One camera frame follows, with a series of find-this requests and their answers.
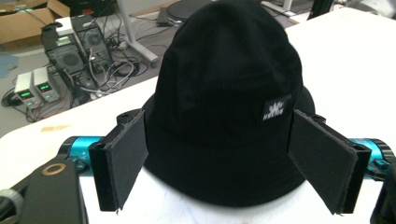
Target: metal ring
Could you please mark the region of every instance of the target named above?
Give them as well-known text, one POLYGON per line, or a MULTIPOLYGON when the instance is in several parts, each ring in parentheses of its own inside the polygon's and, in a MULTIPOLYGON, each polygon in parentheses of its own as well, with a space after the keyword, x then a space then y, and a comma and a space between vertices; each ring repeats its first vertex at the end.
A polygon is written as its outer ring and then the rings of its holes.
POLYGON ((2 189, 0 190, 0 197, 10 199, 15 206, 17 216, 21 213, 23 205, 23 197, 15 189, 2 189))
POLYGON ((42 175, 57 175, 60 172, 62 172, 66 168, 66 165, 64 163, 55 163, 52 165, 47 166, 44 168, 44 170, 41 172, 42 175), (58 169, 54 171, 50 171, 50 168, 58 166, 58 169))

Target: desk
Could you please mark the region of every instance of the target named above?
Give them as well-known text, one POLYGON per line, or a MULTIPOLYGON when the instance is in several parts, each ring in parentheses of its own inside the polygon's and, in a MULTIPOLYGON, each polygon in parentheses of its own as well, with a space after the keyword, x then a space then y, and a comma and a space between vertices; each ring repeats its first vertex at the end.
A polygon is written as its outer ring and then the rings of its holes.
MULTIPOLYGON (((304 84, 317 113, 346 137, 374 137, 396 148, 394 57, 396 21, 342 8, 287 29, 300 53, 304 84)), ((20 128, 0 139, 0 189, 9 188, 51 159, 72 135, 106 135, 115 117, 140 108, 157 78, 20 128)), ((332 216, 303 183, 273 202, 244 209, 197 202, 143 169, 124 209, 100 212, 93 179, 80 179, 91 223, 369 223, 382 186, 364 180, 352 215, 332 216)))

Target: black bucket hat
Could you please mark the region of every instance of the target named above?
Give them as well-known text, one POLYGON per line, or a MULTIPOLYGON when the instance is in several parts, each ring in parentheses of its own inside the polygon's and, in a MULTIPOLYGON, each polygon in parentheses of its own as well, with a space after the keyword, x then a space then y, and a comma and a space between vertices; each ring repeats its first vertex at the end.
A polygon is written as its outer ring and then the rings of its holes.
POLYGON ((226 206, 267 203, 304 177, 287 156, 293 108, 315 113, 283 27, 253 0, 219 0, 177 30, 145 103, 145 167, 226 206))

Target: green light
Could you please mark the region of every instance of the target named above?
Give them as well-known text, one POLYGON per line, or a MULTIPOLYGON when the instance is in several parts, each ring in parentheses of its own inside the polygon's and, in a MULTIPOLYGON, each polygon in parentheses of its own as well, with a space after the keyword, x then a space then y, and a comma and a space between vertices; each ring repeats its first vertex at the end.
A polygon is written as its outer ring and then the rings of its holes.
POLYGON ((70 41, 70 39, 69 39, 68 36, 61 37, 61 38, 59 38, 59 39, 56 41, 56 44, 57 44, 58 46, 65 45, 65 44, 69 44, 69 43, 71 43, 71 41, 70 41))
POLYGON ((48 89, 48 88, 49 88, 49 85, 46 85, 46 86, 40 87, 40 90, 44 90, 44 89, 48 89))
POLYGON ((28 96, 28 95, 30 95, 30 92, 25 92, 25 93, 23 93, 23 94, 21 95, 21 97, 25 97, 25 96, 28 96))

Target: white label patch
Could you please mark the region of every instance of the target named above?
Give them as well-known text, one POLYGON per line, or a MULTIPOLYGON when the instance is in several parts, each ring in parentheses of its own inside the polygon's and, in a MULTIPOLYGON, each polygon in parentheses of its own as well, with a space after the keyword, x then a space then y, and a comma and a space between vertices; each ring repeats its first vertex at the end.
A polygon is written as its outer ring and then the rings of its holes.
POLYGON ((289 106, 290 95, 276 98, 265 103, 264 112, 262 113, 262 121, 281 116, 289 106))

